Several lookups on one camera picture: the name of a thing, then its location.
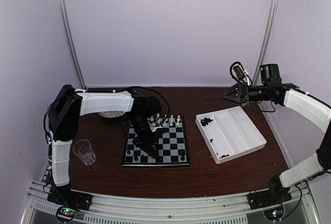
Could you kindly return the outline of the black white chessboard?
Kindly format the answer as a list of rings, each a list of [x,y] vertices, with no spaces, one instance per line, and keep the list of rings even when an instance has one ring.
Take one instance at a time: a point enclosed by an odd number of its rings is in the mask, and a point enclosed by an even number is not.
[[[123,155],[123,167],[185,167],[190,166],[190,155],[188,149],[188,142],[186,137],[185,119],[183,116],[178,115],[174,117],[174,122],[169,123],[167,118],[164,122],[167,123],[166,127],[163,127],[166,131],[159,138],[157,143],[158,156],[163,157],[163,162],[157,163],[156,159],[153,159],[146,152],[142,151],[133,144],[133,139],[136,137],[135,131],[132,126],[126,131],[126,141]],[[180,160],[180,154],[186,153],[186,160]],[[147,157],[145,163],[140,162],[141,155]],[[133,157],[138,156],[138,161],[134,161]]]

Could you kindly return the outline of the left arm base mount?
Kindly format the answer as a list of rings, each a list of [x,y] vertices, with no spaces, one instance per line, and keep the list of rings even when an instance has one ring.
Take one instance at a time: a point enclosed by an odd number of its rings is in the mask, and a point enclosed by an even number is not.
[[[72,192],[69,197],[65,198],[56,192],[50,192],[47,200],[59,205],[55,211],[55,217],[60,222],[70,222],[79,211],[89,210],[92,198],[92,195],[87,193]]]

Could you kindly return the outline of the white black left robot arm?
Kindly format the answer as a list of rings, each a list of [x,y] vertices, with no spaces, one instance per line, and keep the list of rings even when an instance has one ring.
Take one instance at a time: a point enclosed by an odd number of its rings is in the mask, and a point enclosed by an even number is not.
[[[62,205],[74,201],[70,184],[70,150],[82,125],[100,121],[101,112],[120,112],[126,115],[136,134],[133,143],[153,158],[158,157],[157,141],[161,130],[151,127],[149,119],[161,112],[160,100],[145,96],[135,88],[78,89],[64,85],[48,106],[43,120],[44,135],[49,146],[48,161],[51,166],[55,198]]]

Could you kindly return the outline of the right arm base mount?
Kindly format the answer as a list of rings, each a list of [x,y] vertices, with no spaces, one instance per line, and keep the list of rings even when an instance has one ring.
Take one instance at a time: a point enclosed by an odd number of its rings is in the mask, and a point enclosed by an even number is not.
[[[247,200],[251,210],[261,210],[268,221],[277,222],[285,217],[284,204],[292,200],[292,196],[285,192],[273,198],[268,189],[248,193]]]

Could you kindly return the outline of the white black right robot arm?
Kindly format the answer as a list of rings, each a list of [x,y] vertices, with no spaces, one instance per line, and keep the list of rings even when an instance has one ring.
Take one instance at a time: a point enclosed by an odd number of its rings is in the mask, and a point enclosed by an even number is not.
[[[238,106],[268,101],[284,107],[302,119],[302,122],[294,125],[286,121],[290,127],[298,128],[298,131],[292,131],[288,137],[293,137],[294,134],[302,137],[306,134],[304,128],[308,126],[313,126],[320,132],[319,146],[312,155],[270,180],[265,200],[270,204],[276,204],[294,185],[330,173],[330,105],[293,83],[284,83],[278,64],[260,66],[260,85],[253,83],[248,71],[240,62],[234,62],[229,71],[235,84],[222,94],[224,100]]]

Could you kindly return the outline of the white plastic tray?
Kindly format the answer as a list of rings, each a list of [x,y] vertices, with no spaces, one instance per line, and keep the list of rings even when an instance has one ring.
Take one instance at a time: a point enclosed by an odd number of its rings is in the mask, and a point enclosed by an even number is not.
[[[205,117],[209,117],[213,121],[203,127],[200,120]],[[264,148],[267,143],[242,107],[198,114],[195,117],[195,123],[214,162],[218,165],[256,152]],[[217,153],[230,155],[218,159]]]

